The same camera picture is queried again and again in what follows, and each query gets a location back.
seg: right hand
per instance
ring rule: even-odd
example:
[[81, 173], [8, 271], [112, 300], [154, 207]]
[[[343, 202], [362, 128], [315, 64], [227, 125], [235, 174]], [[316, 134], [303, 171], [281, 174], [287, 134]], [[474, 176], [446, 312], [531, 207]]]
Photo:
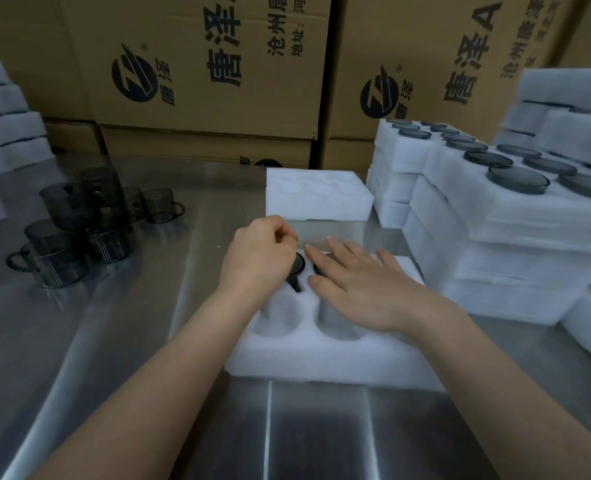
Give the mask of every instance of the right hand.
[[423, 321], [457, 307], [447, 298], [407, 276], [387, 251], [378, 260], [359, 244], [327, 238], [333, 260], [307, 244], [304, 250], [324, 276], [312, 274], [309, 286], [341, 315], [363, 328], [415, 335]]

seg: metal table surface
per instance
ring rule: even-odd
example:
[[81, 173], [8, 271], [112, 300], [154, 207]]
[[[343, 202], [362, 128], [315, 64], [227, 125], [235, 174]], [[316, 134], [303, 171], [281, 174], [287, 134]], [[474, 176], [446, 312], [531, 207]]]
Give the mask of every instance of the metal table surface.
[[[102, 161], [63, 155], [60, 170]], [[192, 315], [214, 289], [234, 232], [264, 215], [265, 169], [119, 158], [125, 185], [170, 186], [187, 213], [138, 223], [137, 250], [44, 290], [4, 258], [46, 211], [56, 162], [0, 176], [0, 478], [23, 479]], [[402, 233], [366, 223], [292, 223], [300, 242], [333, 234], [408, 254]], [[591, 429], [591, 356], [560, 327], [477, 318], [483, 330]], [[231, 378], [212, 388], [172, 478], [451, 479], [495, 473], [448, 395]]]

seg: stack of glass mugs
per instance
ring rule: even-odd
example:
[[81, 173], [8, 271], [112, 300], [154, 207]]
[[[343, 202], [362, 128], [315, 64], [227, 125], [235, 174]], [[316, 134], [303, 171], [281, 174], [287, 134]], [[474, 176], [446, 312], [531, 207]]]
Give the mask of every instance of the stack of glass mugs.
[[81, 280], [89, 272], [87, 256], [104, 264], [125, 259], [135, 244], [132, 222], [167, 223], [186, 211], [169, 188], [123, 187], [110, 166], [82, 169], [77, 182], [50, 185], [40, 196], [51, 218], [25, 228], [27, 244], [6, 264], [32, 273], [43, 288]]

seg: printed logo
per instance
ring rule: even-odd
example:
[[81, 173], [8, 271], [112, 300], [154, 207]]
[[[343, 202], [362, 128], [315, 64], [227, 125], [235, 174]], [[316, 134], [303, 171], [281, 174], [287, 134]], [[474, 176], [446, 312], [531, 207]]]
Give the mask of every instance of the printed logo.
[[135, 55], [126, 45], [122, 44], [124, 53], [120, 62], [113, 61], [111, 77], [116, 88], [134, 102], [147, 102], [158, 92], [156, 71], [142, 57]]
[[369, 79], [360, 94], [360, 106], [369, 117], [380, 119], [398, 104], [400, 89], [393, 77], [390, 77], [384, 66], [380, 66], [380, 75]]

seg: finger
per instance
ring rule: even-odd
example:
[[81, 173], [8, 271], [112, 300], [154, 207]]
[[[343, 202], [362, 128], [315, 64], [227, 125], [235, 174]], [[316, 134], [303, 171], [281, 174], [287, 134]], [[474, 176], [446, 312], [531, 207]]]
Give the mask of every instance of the finger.
[[398, 260], [394, 258], [390, 252], [378, 248], [375, 250], [375, 254], [377, 254], [377, 256], [380, 258], [380, 261], [382, 261], [384, 267], [395, 269], [396, 271], [402, 271], [402, 266], [400, 266]]
[[355, 267], [360, 263], [360, 260], [345, 248], [338, 239], [329, 236], [327, 237], [327, 244], [335, 258], [345, 267]]
[[342, 308], [345, 308], [347, 292], [333, 283], [331, 280], [325, 278], [324, 276], [312, 274], [307, 278], [306, 281], [309, 283], [309, 286], [311, 289], [313, 289], [316, 295], [328, 301], [333, 308], [339, 312]]
[[309, 259], [315, 264], [320, 271], [336, 283], [338, 286], [344, 288], [347, 279], [347, 268], [338, 263], [335, 259], [328, 257], [318, 248], [314, 248], [311, 244], [304, 247], [304, 252]]
[[284, 235], [290, 235], [296, 241], [298, 240], [296, 231], [294, 231], [294, 229], [281, 216], [275, 215], [263, 217], [262, 219], [257, 220], [266, 222], [273, 229], [273, 232], [275, 232], [277, 236], [282, 237]]
[[362, 246], [360, 246], [357, 242], [353, 241], [343, 241], [342, 244], [346, 247], [354, 256], [359, 258], [361, 261], [374, 263], [377, 262], [371, 254], [367, 253]]
[[288, 246], [294, 251], [297, 251], [297, 241], [289, 234], [280, 238], [280, 245]]

